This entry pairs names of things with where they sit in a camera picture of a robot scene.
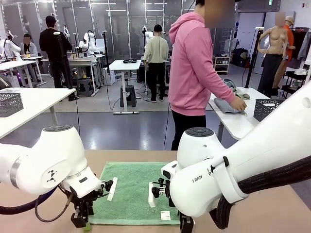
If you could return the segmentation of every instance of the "man's hand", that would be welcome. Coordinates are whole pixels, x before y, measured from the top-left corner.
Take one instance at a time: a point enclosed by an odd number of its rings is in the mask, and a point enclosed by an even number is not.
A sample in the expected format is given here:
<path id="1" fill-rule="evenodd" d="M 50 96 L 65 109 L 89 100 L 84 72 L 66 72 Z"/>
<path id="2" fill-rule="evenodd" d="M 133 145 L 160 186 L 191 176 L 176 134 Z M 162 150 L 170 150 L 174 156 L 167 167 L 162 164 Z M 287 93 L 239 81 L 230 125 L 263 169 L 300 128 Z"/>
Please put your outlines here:
<path id="1" fill-rule="evenodd" d="M 240 97 L 237 96 L 230 103 L 230 106 L 240 112 L 244 111 L 245 108 L 247 107 L 246 103 Z"/>
<path id="2" fill-rule="evenodd" d="M 263 50 L 263 49 L 260 49 L 258 50 L 259 52 L 263 53 L 263 54 L 268 54 L 268 50 Z"/>

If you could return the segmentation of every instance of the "black pants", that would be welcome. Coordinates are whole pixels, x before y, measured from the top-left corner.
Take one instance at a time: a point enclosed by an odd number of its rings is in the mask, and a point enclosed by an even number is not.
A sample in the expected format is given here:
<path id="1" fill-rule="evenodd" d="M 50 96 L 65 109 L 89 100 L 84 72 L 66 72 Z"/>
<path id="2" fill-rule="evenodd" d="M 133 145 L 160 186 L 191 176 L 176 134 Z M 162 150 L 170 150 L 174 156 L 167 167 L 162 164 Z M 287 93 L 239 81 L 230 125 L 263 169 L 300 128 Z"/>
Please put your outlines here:
<path id="1" fill-rule="evenodd" d="M 172 111 L 175 122 L 175 137 L 172 143 L 172 150 L 178 150 L 179 142 L 184 131 L 194 127 L 206 127 L 205 116 L 185 116 Z"/>
<path id="2" fill-rule="evenodd" d="M 69 69 L 69 61 L 58 61 L 58 62 L 50 62 L 52 76 L 54 78 L 54 86 L 55 88 L 63 88 L 61 72 L 65 77 L 65 82 L 67 88 L 72 87 L 72 77 Z"/>
<path id="3" fill-rule="evenodd" d="M 274 77 L 282 60 L 283 56 L 278 54 L 267 54 L 264 58 L 263 72 L 258 91 L 269 98 L 271 98 Z"/>
<path id="4" fill-rule="evenodd" d="M 147 84 L 151 90 L 151 100 L 156 100 L 156 78 L 160 84 L 160 97 L 165 94 L 165 63 L 149 63 Z"/>

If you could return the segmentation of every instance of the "beige sweater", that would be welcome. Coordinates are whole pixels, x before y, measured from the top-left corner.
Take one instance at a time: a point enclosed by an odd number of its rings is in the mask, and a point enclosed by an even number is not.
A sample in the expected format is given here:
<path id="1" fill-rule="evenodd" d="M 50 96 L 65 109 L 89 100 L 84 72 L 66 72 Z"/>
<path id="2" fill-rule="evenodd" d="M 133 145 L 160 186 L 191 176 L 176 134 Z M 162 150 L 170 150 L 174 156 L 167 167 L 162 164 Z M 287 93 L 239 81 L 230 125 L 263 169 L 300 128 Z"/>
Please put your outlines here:
<path id="1" fill-rule="evenodd" d="M 169 45 L 165 39 L 155 36 L 148 40 L 144 60 L 148 63 L 163 63 L 168 58 Z"/>

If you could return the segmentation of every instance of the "hood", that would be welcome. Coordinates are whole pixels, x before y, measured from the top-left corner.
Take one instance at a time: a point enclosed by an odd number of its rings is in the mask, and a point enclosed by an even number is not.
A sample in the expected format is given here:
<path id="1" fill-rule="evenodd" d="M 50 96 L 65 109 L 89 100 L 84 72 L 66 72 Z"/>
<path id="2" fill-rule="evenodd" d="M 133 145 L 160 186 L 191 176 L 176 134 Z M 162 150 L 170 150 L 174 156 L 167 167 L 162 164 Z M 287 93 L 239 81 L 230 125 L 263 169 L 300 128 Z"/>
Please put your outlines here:
<path id="1" fill-rule="evenodd" d="M 186 13 L 182 15 L 181 17 L 179 17 L 179 19 L 174 24 L 172 24 L 172 27 L 169 31 L 169 36 L 173 44 L 175 43 L 175 39 L 176 39 L 176 35 L 177 35 L 179 27 L 183 23 L 191 21 L 191 20 L 196 20 L 196 21 L 204 23 L 204 19 L 202 18 L 202 16 L 200 16 L 198 13 L 195 13 L 195 12 Z"/>

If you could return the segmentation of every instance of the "black jacket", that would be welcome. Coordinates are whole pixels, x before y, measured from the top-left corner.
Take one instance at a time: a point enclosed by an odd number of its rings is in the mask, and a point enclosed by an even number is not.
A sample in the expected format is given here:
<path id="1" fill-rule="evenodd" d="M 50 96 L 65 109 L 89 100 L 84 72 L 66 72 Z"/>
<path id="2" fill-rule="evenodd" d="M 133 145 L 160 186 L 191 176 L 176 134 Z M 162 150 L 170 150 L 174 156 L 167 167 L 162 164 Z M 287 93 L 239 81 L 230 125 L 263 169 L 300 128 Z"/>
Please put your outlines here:
<path id="1" fill-rule="evenodd" d="M 58 38 L 54 35 L 54 32 L 58 32 L 53 28 L 47 28 L 40 34 L 40 49 L 47 53 L 50 62 L 58 62 L 62 59 L 61 50 L 58 43 Z M 70 42 L 67 40 L 65 35 L 60 32 L 63 40 L 64 52 L 72 50 Z"/>

